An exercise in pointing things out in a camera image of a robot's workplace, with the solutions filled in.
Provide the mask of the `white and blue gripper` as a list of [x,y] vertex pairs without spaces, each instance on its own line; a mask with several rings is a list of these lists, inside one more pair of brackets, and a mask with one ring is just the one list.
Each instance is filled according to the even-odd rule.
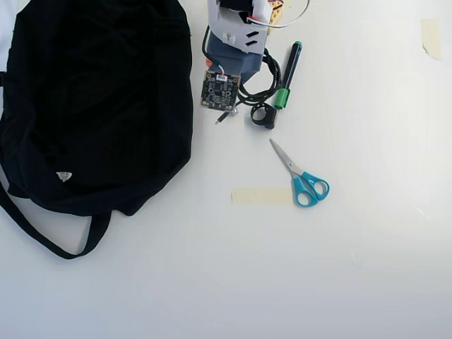
[[206,66],[221,65],[247,82],[260,71],[272,7],[268,1],[208,1]]

